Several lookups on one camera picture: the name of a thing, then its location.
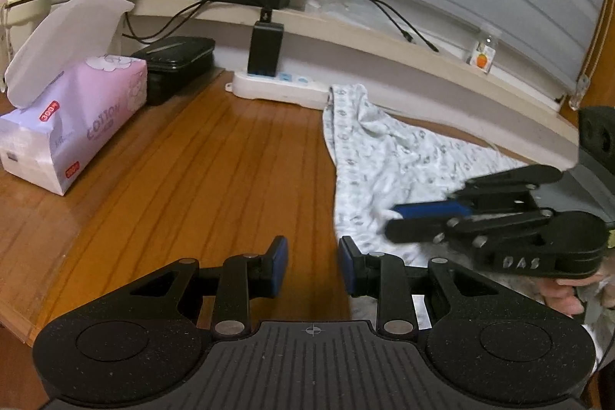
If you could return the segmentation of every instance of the red label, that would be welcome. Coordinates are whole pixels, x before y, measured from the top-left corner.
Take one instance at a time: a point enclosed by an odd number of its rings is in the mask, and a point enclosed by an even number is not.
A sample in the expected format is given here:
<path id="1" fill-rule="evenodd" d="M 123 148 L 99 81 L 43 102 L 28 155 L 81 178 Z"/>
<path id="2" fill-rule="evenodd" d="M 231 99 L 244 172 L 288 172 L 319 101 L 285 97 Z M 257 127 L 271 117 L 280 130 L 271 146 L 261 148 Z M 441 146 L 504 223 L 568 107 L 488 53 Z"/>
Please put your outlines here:
<path id="1" fill-rule="evenodd" d="M 70 179 L 75 175 L 75 173 L 79 170 L 79 161 L 76 161 L 73 165 L 71 165 L 65 172 L 66 178 Z"/>
<path id="2" fill-rule="evenodd" d="M 47 122 L 47 120 L 49 120 L 49 117 L 51 117 L 57 110 L 60 110 L 60 104 L 55 100 L 51 101 L 47 109 L 45 109 L 45 111 L 41 113 L 39 120 L 41 122 Z"/>

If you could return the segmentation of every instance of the white power strip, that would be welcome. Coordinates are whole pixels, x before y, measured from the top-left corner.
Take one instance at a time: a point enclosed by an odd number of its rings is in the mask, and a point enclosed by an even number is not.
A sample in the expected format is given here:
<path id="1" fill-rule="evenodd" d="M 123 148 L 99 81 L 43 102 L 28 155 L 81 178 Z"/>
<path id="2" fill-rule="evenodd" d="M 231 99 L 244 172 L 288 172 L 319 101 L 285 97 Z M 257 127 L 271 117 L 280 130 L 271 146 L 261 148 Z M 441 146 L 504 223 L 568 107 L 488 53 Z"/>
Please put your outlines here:
<path id="1" fill-rule="evenodd" d="M 233 82 L 226 85 L 226 90 L 239 98 L 295 103 L 315 110 L 324 110 L 329 99 L 328 85 L 285 72 L 275 77 L 265 77 L 236 71 Z"/>

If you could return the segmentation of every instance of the patterned fabric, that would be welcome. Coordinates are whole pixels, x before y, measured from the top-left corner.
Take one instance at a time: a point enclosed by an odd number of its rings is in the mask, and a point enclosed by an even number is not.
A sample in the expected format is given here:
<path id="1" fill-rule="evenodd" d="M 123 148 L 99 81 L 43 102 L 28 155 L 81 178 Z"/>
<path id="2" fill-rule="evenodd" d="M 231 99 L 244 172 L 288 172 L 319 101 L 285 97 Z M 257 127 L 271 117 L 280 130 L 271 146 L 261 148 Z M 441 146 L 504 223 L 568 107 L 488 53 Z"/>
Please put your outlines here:
<path id="1" fill-rule="evenodd" d="M 336 165 L 334 227 L 337 238 L 350 235 L 359 249 L 401 257 L 409 266 L 426 267 L 436 256 L 471 267 L 469 259 L 443 244 L 392 244 L 381 234 L 396 213 L 395 204 L 445 199 L 467 178 L 521 167 L 524 164 L 496 150 L 447 138 L 404 124 L 371 104 L 362 85 L 332 86 L 323 126 L 327 148 Z M 509 288 L 541 301 L 525 277 L 486 274 Z M 415 298 L 419 326 L 429 326 L 424 304 Z M 376 301 L 351 300 L 352 317 L 374 320 Z M 588 329 L 597 356 L 611 338 L 605 318 Z"/>

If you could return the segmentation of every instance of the tissue package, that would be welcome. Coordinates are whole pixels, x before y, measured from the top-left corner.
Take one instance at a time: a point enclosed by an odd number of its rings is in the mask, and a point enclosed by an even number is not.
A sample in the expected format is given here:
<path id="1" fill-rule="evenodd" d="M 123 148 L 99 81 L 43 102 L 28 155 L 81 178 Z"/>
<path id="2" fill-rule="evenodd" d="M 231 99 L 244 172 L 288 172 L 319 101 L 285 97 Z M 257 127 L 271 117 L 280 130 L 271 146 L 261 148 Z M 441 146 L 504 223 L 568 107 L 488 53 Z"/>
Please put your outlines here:
<path id="1" fill-rule="evenodd" d="M 64 195 L 146 100 L 143 60 L 98 56 L 72 65 L 27 108 L 0 117 L 4 169 Z"/>

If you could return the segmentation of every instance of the ribbed black surface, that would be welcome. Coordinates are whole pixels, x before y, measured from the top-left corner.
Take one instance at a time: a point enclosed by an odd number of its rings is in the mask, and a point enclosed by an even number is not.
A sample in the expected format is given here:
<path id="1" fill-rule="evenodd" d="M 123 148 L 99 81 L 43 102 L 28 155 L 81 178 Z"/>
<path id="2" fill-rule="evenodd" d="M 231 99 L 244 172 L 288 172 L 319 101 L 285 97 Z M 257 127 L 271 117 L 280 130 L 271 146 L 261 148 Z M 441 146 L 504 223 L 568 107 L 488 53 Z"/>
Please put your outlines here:
<path id="1" fill-rule="evenodd" d="M 51 402 L 49 410 L 74 408 Z M 216 344 L 183 386 L 135 410 L 487 410 L 442 382 L 408 342 L 366 322 L 265 322 L 252 337 Z M 573 401 L 542 406 L 580 410 Z"/>

